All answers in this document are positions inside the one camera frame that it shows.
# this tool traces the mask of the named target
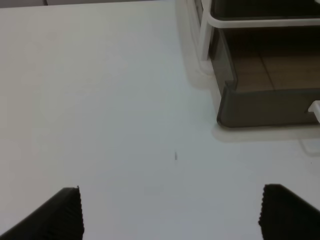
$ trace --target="gray drawer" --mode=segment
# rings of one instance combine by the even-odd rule
[[[320,27],[217,28],[210,57],[227,128],[318,125]]]
[[[0,0],[0,8],[44,6],[45,0]]]
[[[47,0],[48,5],[133,2],[137,0]]]

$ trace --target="storage drawer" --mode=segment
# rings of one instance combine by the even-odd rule
[[[98,3],[119,3],[133,2],[137,0],[47,0],[48,5],[67,5],[67,4],[98,4]]]
[[[211,14],[220,20],[318,18],[315,0],[212,0]]]
[[[0,0],[0,8],[44,6],[45,0]]]
[[[215,29],[210,57],[229,128],[318,124],[320,28]]]

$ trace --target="drawer handle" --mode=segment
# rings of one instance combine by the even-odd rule
[[[320,123],[320,101],[314,101],[309,107],[308,112],[314,113],[316,119]]]

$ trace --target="drawer front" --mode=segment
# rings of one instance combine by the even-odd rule
[[[227,128],[319,124],[310,105],[320,89],[236,93],[225,87],[217,122]]]
[[[0,0],[0,8],[44,6],[45,0]]]
[[[66,5],[66,4],[97,4],[97,3],[134,2],[134,1],[136,1],[136,0],[47,0],[47,3],[48,3],[48,5]]]

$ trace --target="white surface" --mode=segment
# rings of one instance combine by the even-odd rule
[[[0,9],[0,31],[1,233],[77,185],[85,240],[261,240],[268,183],[320,208],[320,129],[219,128],[184,2]]]

